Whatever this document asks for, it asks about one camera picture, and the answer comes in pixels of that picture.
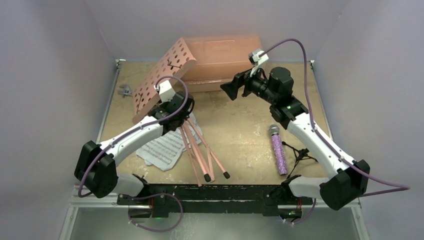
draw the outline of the black end cap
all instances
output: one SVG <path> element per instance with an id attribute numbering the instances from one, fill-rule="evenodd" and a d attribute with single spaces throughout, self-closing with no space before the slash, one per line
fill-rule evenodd
<path id="1" fill-rule="evenodd" d="M 204 180 L 206 181 L 206 182 L 210 182 L 211 181 L 211 176 L 209 176 L 209 174 L 208 173 L 206 173 L 205 175 L 204 175 Z"/>
<path id="2" fill-rule="evenodd" d="M 229 179 L 229 178 L 230 178 L 230 174 L 226 171 L 226 172 L 224 172 L 224 177 L 225 177 L 226 179 Z"/>

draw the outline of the wooden table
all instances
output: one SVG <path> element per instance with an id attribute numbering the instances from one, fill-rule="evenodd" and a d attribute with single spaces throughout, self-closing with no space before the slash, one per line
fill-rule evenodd
<path id="1" fill-rule="evenodd" d="M 116 86 L 127 84 L 134 89 L 142 81 L 154 63 L 124 62 Z M 304 76 L 302 64 L 269 63 L 265 72 L 277 66 L 291 71 L 294 79 L 293 94 L 306 105 L 304 93 Z M 317 90 L 314 74 L 308 67 L 308 92 L 312 104 L 313 116 L 318 125 L 328 134 L 321 100 Z M 271 117 L 269 103 L 255 96 L 241 97 L 241 91 L 235 101 L 231 101 L 223 91 L 192 93 L 195 100 L 194 115 L 203 131 L 205 140 L 231 175 L 225 179 L 214 163 L 215 182 L 211 184 L 280 184 L 286 176 L 280 176 L 276 166 L 275 155 L 268 134 L 268 128 L 276 122 Z M 104 122 L 100 140 L 110 139 L 130 128 L 134 115 L 131 97 L 122 97 L 114 90 L 108 114 Z M 282 127 L 281 138 L 295 148 L 305 146 Z M 294 153 L 284 147 L 289 171 L 294 166 Z M 126 158 L 117 168 L 118 172 L 144 175 L 149 183 L 196 184 L 196 178 L 184 152 L 173 169 L 166 172 L 157 167 L 147 166 L 145 161 L 135 153 Z M 305 177 L 326 177 L 321 166 L 313 160 L 300 161 L 293 174 Z"/>

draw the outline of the purple glitter microphone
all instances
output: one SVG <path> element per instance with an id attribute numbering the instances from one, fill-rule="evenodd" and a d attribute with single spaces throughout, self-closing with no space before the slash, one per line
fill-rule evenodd
<path id="1" fill-rule="evenodd" d="M 288 174 L 286 158 L 284 157 L 283 145 L 280 138 L 280 128 L 273 124 L 269 126 L 269 134 L 271 134 L 272 145 L 274 146 L 275 158 L 277 161 L 278 172 L 280 175 Z"/>

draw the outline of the gray wall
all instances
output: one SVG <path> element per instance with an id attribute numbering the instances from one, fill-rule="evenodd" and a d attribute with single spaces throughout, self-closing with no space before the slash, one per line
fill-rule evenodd
<path id="1" fill-rule="evenodd" d="M 300 39 L 315 59 L 348 0 L 87 0 L 115 58 L 156 61 L 180 37 L 258 34 L 264 47 Z M 269 54 L 301 62 L 296 43 Z"/>
<path id="2" fill-rule="evenodd" d="M 349 1 L 315 61 L 335 141 L 372 175 L 412 187 L 361 198 L 373 240 L 423 238 L 423 9 L 422 0 Z"/>
<path id="3" fill-rule="evenodd" d="M 3 1 L 0 56 L 0 239 L 57 239 L 114 59 L 84 0 Z"/>

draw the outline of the perforated panel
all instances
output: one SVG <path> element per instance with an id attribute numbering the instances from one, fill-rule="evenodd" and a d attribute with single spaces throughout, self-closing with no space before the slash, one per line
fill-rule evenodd
<path id="1" fill-rule="evenodd" d="M 170 75 L 181 78 L 196 62 L 186 42 L 180 38 L 135 89 L 133 94 L 135 116 L 132 118 L 132 123 L 140 122 L 159 102 L 159 94 L 154 88 L 159 78 Z M 169 79 L 169 81 L 171 85 L 177 83 L 175 79 Z"/>

